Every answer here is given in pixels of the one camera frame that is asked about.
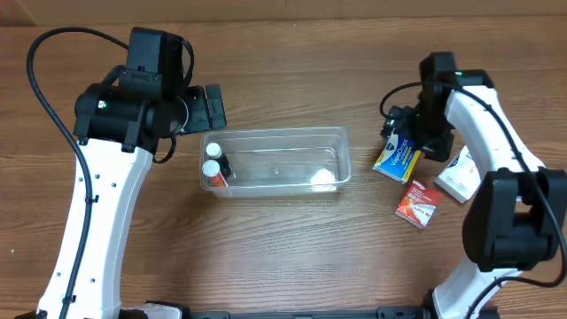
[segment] transparent plastic bin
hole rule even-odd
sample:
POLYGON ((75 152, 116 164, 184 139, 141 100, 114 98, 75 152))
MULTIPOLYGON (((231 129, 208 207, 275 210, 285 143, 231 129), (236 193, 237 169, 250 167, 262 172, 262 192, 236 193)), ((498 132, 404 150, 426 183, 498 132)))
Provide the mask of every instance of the transparent plastic bin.
POLYGON ((215 142, 234 174, 229 187, 201 186, 221 198, 298 195, 337 191, 351 178, 348 136, 341 127, 218 131, 203 135, 199 164, 215 142))

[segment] black cable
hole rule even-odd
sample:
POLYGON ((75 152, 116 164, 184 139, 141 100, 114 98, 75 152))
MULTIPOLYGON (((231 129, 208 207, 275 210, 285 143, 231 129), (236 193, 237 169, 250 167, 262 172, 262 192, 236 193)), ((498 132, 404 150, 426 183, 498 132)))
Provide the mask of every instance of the black cable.
POLYGON ((386 103, 386 101, 388 100, 388 98, 390 98, 392 95, 394 95, 396 92, 399 92, 403 89, 407 89, 407 88, 413 88, 416 86, 421 86, 422 83, 421 82, 413 82, 413 83, 408 83, 408 84, 404 84, 404 85, 400 85, 399 87, 397 87, 396 89, 391 90, 390 92, 388 92, 388 94, 386 94, 384 96, 384 98, 382 98, 382 102, 380 102, 380 114, 382 114, 382 116, 384 116, 387 120, 398 120, 400 119, 402 116, 391 116, 389 114, 386 114, 384 112, 384 104, 386 103))
POLYGON ((156 164, 163 164, 167 162, 172 156, 174 156, 175 148, 177 148, 177 135, 171 136, 171 146, 169 147, 169 152, 167 152, 166 156, 163 159, 156 160, 156 156, 154 155, 151 161, 156 164))
POLYGON ((187 89, 189 87, 189 84, 191 83, 191 79, 193 78, 193 66, 195 66, 195 55, 193 54, 193 47, 191 46, 191 43, 186 39, 182 39, 181 43, 183 47, 185 47, 185 50, 187 50, 187 53, 189 53, 190 64, 189 68, 187 69, 187 74, 185 75, 185 78, 180 84, 179 90, 177 92, 180 97, 183 96, 185 89, 187 89))
POLYGON ((85 245, 87 244, 87 236, 89 235, 89 226, 90 226, 90 216, 92 213, 92 200, 93 200, 92 181, 90 179, 89 166, 87 165, 87 161, 85 160, 85 157, 81 152, 81 149, 75 142, 69 130, 65 127, 65 124, 63 124, 63 122, 57 116, 53 108, 51 108, 50 104, 47 102, 45 96, 40 91, 39 86, 37 85, 37 80, 35 79, 35 75, 34 75, 34 55, 39 45, 45 39, 53 35, 58 35, 66 32, 82 32, 82 33, 97 35, 110 42, 118 44, 124 49, 128 49, 128 46, 122 41, 93 29, 89 29, 85 27, 60 27, 48 31, 37 37, 37 39, 35 39, 31 47, 29 48, 29 51, 27 52, 26 65, 27 65, 27 78, 29 79, 29 84, 31 85, 32 90, 34 91, 35 95, 37 96, 37 99, 39 100, 39 102, 41 103, 47 114, 49 114, 53 122, 55 122, 55 125, 59 128, 65 140, 67 140, 69 145, 71 145, 73 152, 77 156, 77 160, 81 164, 82 175, 84 177, 84 182, 85 182, 85 217, 82 223, 81 239, 79 240, 79 245, 77 247, 77 254, 75 255, 73 268, 71 269, 71 274, 69 276, 69 283, 67 284, 65 297, 63 298, 63 306, 61 307, 59 319, 64 319, 66 317, 67 311, 69 310, 69 304, 73 300, 73 289, 75 286, 75 282, 77 280, 77 275, 79 274, 79 267, 81 266, 82 256, 85 251, 85 245))
POLYGON ((514 153, 514 156, 516 156, 517 161, 520 163, 520 166, 522 167, 522 169, 525 171, 525 173, 527 174, 527 176, 530 178, 530 181, 533 183, 533 187, 536 191, 536 194, 538 196, 538 199, 540 200, 540 203, 543 205, 543 208, 545 209, 546 213, 548 214, 549 219, 551 220, 551 222, 553 223, 554 226, 554 230, 555 233, 559 239, 559 250, 561 252, 562 255, 562 259, 561 259, 561 271, 559 273, 559 276, 552 282, 548 282, 548 283, 543 283, 537 280, 533 280, 533 279, 529 279, 529 278, 522 278, 519 276, 503 276, 500 278, 496 278, 494 279, 493 282, 491 282, 478 296, 477 298, 474 300, 474 302, 470 305, 469 307, 469 311, 467 312, 467 315, 464 317, 464 319, 470 319, 470 317, 472 316, 472 314, 474 313, 475 308, 478 306, 478 304, 480 303, 480 301, 482 301, 482 299, 496 286, 500 286, 503 282, 506 281, 517 281, 520 283, 525 283, 525 284, 533 284, 539 287, 543 287, 543 288, 554 288, 557 287, 559 284, 561 284, 561 282, 565 279, 565 276, 567 275, 567 268, 566 268, 566 264, 567 264, 567 253, 566 253, 566 244, 565 244, 565 238, 563 237, 563 233, 561 232, 561 227, 559 225, 559 223, 557 222, 557 219, 555 218, 555 215, 553 214, 553 211, 551 210, 551 207, 549 206, 548 200, 545 197, 545 194, 543 193, 543 190, 541 189, 540 185, 538 184, 538 181, 535 178, 534 173, 530 170, 530 168, 527 166, 527 164, 524 161, 524 157, 522 156, 522 153, 518 150, 516 143, 514 142, 514 139, 512 138, 512 135, 510 134, 510 132, 508 131, 508 128, 506 127, 506 125, 504 124, 504 122, 502 121, 502 119, 500 118, 500 116, 498 116, 498 114, 496 113, 496 111, 489 105, 487 104, 484 100, 482 100, 480 97, 477 97, 476 95, 474 95, 473 93, 468 92, 466 89, 463 89, 460 86, 457 85, 453 85, 450 83, 444 83, 444 82, 435 82, 435 81, 429 81, 429 82, 414 82, 414 83, 409 83, 409 84, 405 84, 405 85, 401 85, 396 89, 393 89, 392 91, 390 91, 388 94, 386 94, 386 96, 384 97, 384 99, 382 100, 382 102, 380 103, 380 113, 388 120, 397 120, 398 118, 393 118, 387 114, 384 113, 384 103, 385 101, 388 99, 388 97, 390 97, 392 94, 402 90, 402 89, 406 89, 406 88, 411 88, 411 87, 416 87, 416 86, 420 86, 420 85, 433 85, 433 86, 440 86, 440 87, 444 87, 444 88, 448 88, 448 89, 453 89, 457 92, 460 92, 464 95, 466 95, 467 97, 472 98, 473 100, 475 100, 477 103, 479 103, 480 105, 482 105, 496 120, 496 122, 498 123, 498 125, 500 126, 502 133, 504 134, 504 136, 506 137, 506 139, 508 140, 508 143, 510 144, 510 148, 512 150, 512 152, 514 153))

